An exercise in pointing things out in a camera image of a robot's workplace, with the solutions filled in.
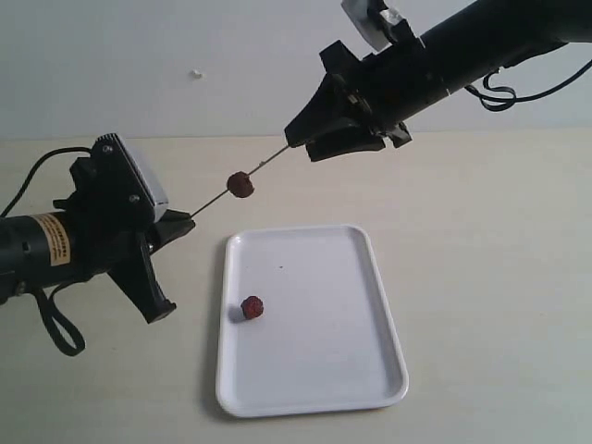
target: thin stick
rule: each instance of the thin stick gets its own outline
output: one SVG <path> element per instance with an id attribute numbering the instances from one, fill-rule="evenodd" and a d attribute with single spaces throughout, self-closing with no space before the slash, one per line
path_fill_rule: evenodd
<path id="1" fill-rule="evenodd" d="M 288 148 L 290 148 L 289 145 L 284 146 L 281 150 L 279 150 L 277 153 L 273 154 L 267 160 L 264 160 L 263 162 L 261 162 L 253 171 L 251 171 L 250 173 L 248 173 L 248 175 L 249 176 L 252 176 L 253 174 L 255 174 L 261 168 L 263 168 L 267 164 L 269 164 L 269 162 L 271 162 L 272 160 L 275 160 L 278 156 L 280 156 L 281 154 L 283 154 L 286 150 L 288 150 Z M 226 190 L 222 191 L 221 193 L 219 193 L 214 199 L 212 199 L 210 202 L 206 203 L 199 210 L 197 210 L 195 213 L 193 213 L 191 215 L 191 219 L 193 219 L 194 217 L 196 217 L 197 215 L 199 215 L 204 209 L 206 209 L 207 207 L 209 207 L 210 205 L 212 205 L 213 203 L 215 203 L 218 199 L 221 199 L 227 192 L 228 192 L 228 189 L 226 189 Z"/>

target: black cable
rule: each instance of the black cable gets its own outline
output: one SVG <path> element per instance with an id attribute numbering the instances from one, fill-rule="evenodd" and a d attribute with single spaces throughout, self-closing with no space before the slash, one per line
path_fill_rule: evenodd
<path id="1" fill-rule="evenodd" d="M 80 333 L 80 330 L 78 330 L 76 326 L 74 326 L 74 324 L 72 324 L 70 320 L 59 311 L 54 297 L 58 292 L 66 289 L 74 283 L 75 282 L 69 282 L 58 285 L 51 292 L 49 298 L 47 298 L 43 289 L 31 290 L 31 294 L 35 297 L 35 301 L 37 301 L 39 313 L 41 314 L 41 319 L 47 333 L 49 333 L 55 346 L 66 356 L 70 357 L 82 353 L 86 348 L 86 342 L 84 341 L 84 337 Z M 57 326 L 58 324 L 68 333 L 74 345 L 70 345 L 66 340 L 62 332 L 59 330 L 59 327 Z"/>
<path id="2" fill-rule="evenodd" d="M 43 163 L 47 159 L 54 157 L 55 155 L 65 154 L 65 153 L 90 154 L 91 150 L 89 148 L 75 146 L 72 148 L 59 148 L 57 150 L 50 151 L 49 153 L 46 153 L 43 156 L 41 156 L 41 158 L 37 162 L 35 162 L 35 164 L 31 168 L 31 171 L 29 171 L 29 174 L 25 178 L 25 181 L 22 183 L 20 190 L 18 190 L 18 192 L 17 192 L 17 195 L 14 197 L 14 199 L 12 201 L 10 201 L 10 203 L 5 208 L 5 210 L 2 212 L 2 214 L 0 214 L 0 217 L 6 217 L 6 215 L 10 212 L 10 210 L 12 210 L 14 208 L 14 206 L 19 202 L 20 198 L 23 196 L 23 194 L 25 193 L 27 188 L 29 188 L 29 185 L 31 185 L 31 181 L 33 179 L 33 176 L 35 176 L 35 173 L 37 172 L 37 170 L 41 167 L 41 165 L 43 165 Z"/>
<path id="3" fill-rule="evenodd" d="M 477 97 L 479 100 L 481 100 L 481 103 L 483 104 L 483 106 L 486 109 L 488 109 L 489 111 L 494 111 L 494 112 L 505 111 L 506 109 L 509 109 L 516 104 L 525 104 L 527 102 L 534 102 L 536 100 L 540 100 L 540 99 L 544 99 L 545 97 L 549 97 L 550 95 L 557 93 L 560 90 L 570 86 L 572 83 L 574 83 L 576 80 L 580 79 L 584 74 L 586 74 L 591 68 L 592 68 L 592 60 L 590 60 L 588 63 L 586 63 L 575 74 L 573 74 L 572 77 L 563 81 L 559 85 L 554 86 L 550 90 L 546 90 L 546 91 L 541 92 L 539 94 L 529 95 L 526 97 L 517 97 L 515 90 L 513 90 L 510 87 L 505 87 L 505 86 L 495 87 L 495 88 L 491 87 L 489 84 L 489 81 L 491 80 L 491 77 L 493 77 L 495 74 L 499 73 L 499 71 L 492 72 L 491 74 L 487 75 L 483 79 L 484 88 L 486 90 L 492 91 L 494 93 L 510 93 L 513 95 L 513 98 L 504 99 L 501 97 L 494 97 L 494 96 L 482 94 L 473 85 L 469 85 L 469 86 L 465 87 L 464 89 L 467 92 L 469 92 L 470 94 L 472 94 L 474 97 Z M 493 102 L 495 104 L 503 104 L 503 105 L 495 106 L 495 105 L 490 105 L 487 102 Z"/>

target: beige table surface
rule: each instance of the beige table surface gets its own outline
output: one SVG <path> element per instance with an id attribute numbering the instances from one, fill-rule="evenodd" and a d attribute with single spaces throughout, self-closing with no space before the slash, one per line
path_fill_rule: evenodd
<path id="1" fill-rule="evenodd" d="M 31 296 L 0 307 L 2 443 L 588 443 L 592 439 L 592 130 L 426 134 L 319 164 L 290 150 L 255 195 L 203 213 L 154 257 L 178 310 L 145 325 L 105 277 L 64 292 L 88 349 L 62 356 Z M 0 201 L 38 156 L 91 140 L 0 144 Z M 280 138 L 133 141 L 171 207 L 193 210 Z M 47 163 L 16 214 L 71 191 Z M 411 387 L 397 406 L 234 420 L 215 400 L 223 246 L 248 228 L 365 228 Z"/>

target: white tray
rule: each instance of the white tray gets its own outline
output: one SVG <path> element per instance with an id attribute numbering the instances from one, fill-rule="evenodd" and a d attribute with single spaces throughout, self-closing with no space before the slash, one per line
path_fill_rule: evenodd
<path id="1" fill-rule="evenodd" d="M 241 302 L 263 302 L 244 321 Z M 408 388 L 401 346 L 360 228 L 246 231 L 227 245 L 216 395 L 240 417 L 386 407 Z"/>

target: wall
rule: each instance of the wall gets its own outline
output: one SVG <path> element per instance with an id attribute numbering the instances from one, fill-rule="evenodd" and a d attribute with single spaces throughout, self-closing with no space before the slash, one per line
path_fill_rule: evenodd
<path id="1" fill-rule="evenodd" d="M 420 33 L 469 3 L 398 5 Z M 279 134 L 321 80 L 318 52 L 337 39 L 358 56 L 369 52 L 339 0 L 11 0 L 0 16 L 0 138 Z M 574 45 L 503 79 L 535 93 L 588 58 L 589 47 Z M 206 78 L 192 80 L 194 68 Z M 590 91 L 592 76 L 501 115 L 462 92 L 410 123 L 415 131 L 584 126 Z"/>

